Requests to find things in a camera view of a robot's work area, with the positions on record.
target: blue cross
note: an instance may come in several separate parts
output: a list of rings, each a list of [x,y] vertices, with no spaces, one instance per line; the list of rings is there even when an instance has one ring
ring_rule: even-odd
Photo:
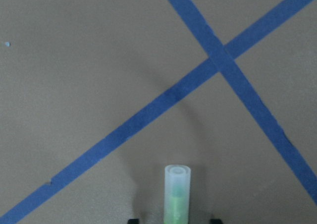
[[[9,210],[0,218],[1,224],[15,224],[23,219],[218,72],[226,79],[317,204],[316,175],[287,139],[283,129],[234,61],[313,0],[284,0],[227,45],[221,43],[191,0],[169,1],[209,58],[61,170],[50,184],[42,185]]]

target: concrete floor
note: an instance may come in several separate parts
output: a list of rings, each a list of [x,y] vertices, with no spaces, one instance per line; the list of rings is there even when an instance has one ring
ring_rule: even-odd
[[[281,1],[193,0],[224,44]],[[316,9],[236,60],[315,173]],[[0,0],[0,18],[0,216],[207,58],[167,0]],[[192,169],[192,224],[317,223],[220,74],[19,223],[162,223],[176,163]]]

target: plastic tube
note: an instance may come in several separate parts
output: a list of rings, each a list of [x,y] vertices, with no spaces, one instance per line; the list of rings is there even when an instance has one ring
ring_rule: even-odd
[[[164,224],[188,224],[190,168],[165,167]]]

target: gray surface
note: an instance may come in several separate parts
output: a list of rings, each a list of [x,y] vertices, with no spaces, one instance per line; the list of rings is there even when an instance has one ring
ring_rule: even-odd
[[[281,0],[193,0],[226,43]],[[0,0],[0,215],[206,59],[166,0]],[[316,2],[237,59],[312,169]],[[11,47],[3,43],[10,41]],[[218,74],[22,224],[162,223],[163,168],[192,168],[192,223],[317,222]]]

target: cylinder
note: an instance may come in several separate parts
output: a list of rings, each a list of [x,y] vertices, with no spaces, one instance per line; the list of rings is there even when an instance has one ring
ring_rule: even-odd
[[[164,224],[188,224],[190,168],[165,167]]]

